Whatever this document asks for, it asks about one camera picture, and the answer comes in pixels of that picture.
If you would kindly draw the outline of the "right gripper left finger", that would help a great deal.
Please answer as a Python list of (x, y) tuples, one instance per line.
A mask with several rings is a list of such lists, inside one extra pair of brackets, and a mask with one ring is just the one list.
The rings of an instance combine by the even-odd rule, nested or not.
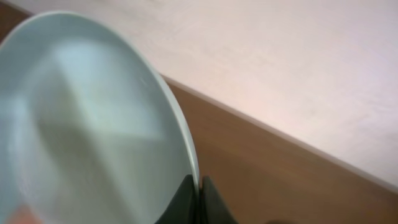
[(165, 212), (155, 224), (196, 224), (197, 194), (192, 175), (186, 175)]

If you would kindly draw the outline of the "light blue plate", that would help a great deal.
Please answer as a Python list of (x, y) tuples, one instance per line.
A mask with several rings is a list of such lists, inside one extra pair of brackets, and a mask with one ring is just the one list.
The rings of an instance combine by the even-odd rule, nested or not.
[(1, 44), (1, 222), (156, 223), (198, 162), (164, 79), (108, 27), (32, 16)]

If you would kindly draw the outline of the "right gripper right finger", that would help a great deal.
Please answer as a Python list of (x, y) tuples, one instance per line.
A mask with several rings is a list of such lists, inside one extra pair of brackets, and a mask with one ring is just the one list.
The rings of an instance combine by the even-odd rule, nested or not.
[(202, 178), (200, 205), (201, 224), (238, 224), (208, 176)]

